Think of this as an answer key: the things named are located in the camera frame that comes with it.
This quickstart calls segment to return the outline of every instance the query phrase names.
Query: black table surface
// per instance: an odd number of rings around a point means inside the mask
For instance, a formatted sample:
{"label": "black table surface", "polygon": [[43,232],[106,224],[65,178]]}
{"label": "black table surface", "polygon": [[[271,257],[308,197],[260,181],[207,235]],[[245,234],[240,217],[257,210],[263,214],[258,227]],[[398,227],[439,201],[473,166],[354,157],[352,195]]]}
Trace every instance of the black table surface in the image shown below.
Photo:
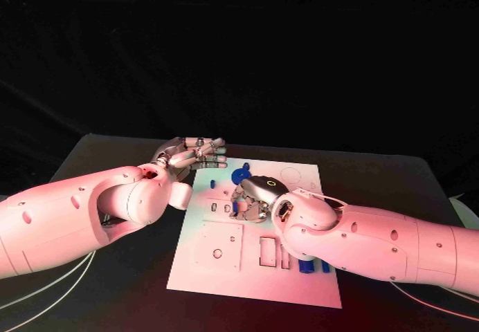
{"label": "black table surface", "polygon": [[[52,181],[146,163],[163,142],[94,134],[84,136]],[[318,164],[326,195],[436,223],[462,225],[422,158],[243,145],[228,145],[227,155]],[[194,173],[185,181],[192,184]],[[390,283],[342,270],[336,270],[342,309],[168,290],[183,216],[183,211],[168,207],[155,224],[97,251],[72,293],[19,331],[479,330],[478,322],[414,302]],[[78,262],[0,280],[0,304],[39,289]],[[81,271],[82,268],[42,294],[0,311],[2,330],[55,302]],[[478,315],[479,306],[440,288],[404,284],[401,287],[427,302]]]}

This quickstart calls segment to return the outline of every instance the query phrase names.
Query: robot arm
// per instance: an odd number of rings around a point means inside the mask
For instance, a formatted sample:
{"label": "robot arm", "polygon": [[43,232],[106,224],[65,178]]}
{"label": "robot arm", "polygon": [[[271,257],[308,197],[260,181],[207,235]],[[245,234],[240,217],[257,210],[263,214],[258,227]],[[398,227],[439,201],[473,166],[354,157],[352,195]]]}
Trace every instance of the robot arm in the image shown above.
{"label": "robot arm", "polygon": [[211,154],[224,149],[224,140],[195,147],[196,141],[205,140],[175,138],[150,163],[48,183],[0,202],[0,279],[59,266],[107,246],[153,223],[168,204],[186,209],[192,188],[178,181],[191,169],[227,166],[207,161],[225,161]]}
{"label": "robot arm", "polygon": [[[251,182],[258,186],[257,180],[244,179],[243,187]],[[372,279],[432,284],[479,296],[479,231],[336,199],[342,207],[333,209],[321,198],[329,197],[299,188],[267,204],[282,244],[297,259],[319,257]]]}

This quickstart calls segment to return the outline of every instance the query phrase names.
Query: white cable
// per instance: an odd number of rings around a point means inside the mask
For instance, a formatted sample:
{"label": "white cable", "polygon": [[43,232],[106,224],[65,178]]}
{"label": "white cable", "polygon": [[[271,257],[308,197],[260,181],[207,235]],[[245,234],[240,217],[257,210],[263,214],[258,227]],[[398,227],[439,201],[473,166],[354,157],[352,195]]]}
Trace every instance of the white cable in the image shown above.
{"label": "white cable", "polygon": [[72,273],[74,271],[78,269],[78,267],[81,267],[81,265],[85,263],[88,257],[93,255],[93,253],[90,253],[85,258],[82,259],[82,261],[80,262],[80,264],[72,268],[72,270],[69,270],[69,272],[59,277],[52,283],[49,283],[43,288],[41,288],[39,290],[36,290],[33,293],[31,293],[29,295],[20,297],[18,300],[12,301],[10,303],[5,304],[3,306],[0,306],[0,310],[3,308],[6,308],[7,306],[19,303],[20,301],[23,301],[25,299],[28,299],[29,297],[32,297],[33,295],[36,295],[39,292],[43,292],[49,287],[52,287],[52,285],[55,285],[58,282],[61,282]]}
{"label": "white cable", "polygon": [[55,301],[55,303],[52,303],[52,305],[42,311],[39,312],[39,314],[36,314],[29,320],[26,320],[23,323],[20,323],[18,326],[12,327],[7,331],[5,332],[10,332],[15,329],[18,329],[20,326],[26,325],[26,323],[29,323],[35,318],[41,317],[56,305],[56,303],[65,298],[65,296],[68,296],[69,292],[72,291],[72,289],[75,288],[77,284],[80,283],[80,280],[82,279],[82,276],[85,275],[85,272],[88,270],[90,264],[93,263],[93,258],[95,256],[95,251],[93,252],[93,256],[90,258],[90,262],[87,264],[85,270],[82,271],[82,274],[80,276],[80,278],[75,281],[75,284],[69,287],[69,290],[67,291],[67,293],[62,295],[62,297]]}
{"label": "white cable", "polygon": [[442,289],[446,289],[449,292],[455,293],[456,295],[459,295],[460,297],[463,297],[465,299],[469,299],[471,301],[475,301],[476,303],[479,303],[479,299],[475,299],[471,296],[466,296],[466,294],[462,294],[460,292],[456,292],[456,290],[442,287]]}
{"label": "white cable", "polygon": [[409,294],[403,289],[401,287],[398,287],[398,285],[396,285],[393,282],[391,282],[391,285],[411,298],[414,299],[420,304],[424,304],[426,306],[430,306],[432,308],[443,311],[445,313],[450,313],[452,315],[456,315],[459,317],[463,317],[463,318],[468,318],[469,320],[475,320],[479,322],[479,318],[476,317],[472,317],[472,316],[468,316],[468,315],[463,315],[462,313],[456,313],[455,311],[450,311],[447,309],[443,309],[443,308],[439,308],[437,306],[433,306],[432,304],[426,303],[424,301],[422,301],[420,299],[416,299],[414,296],[411,296],[411,294]]}

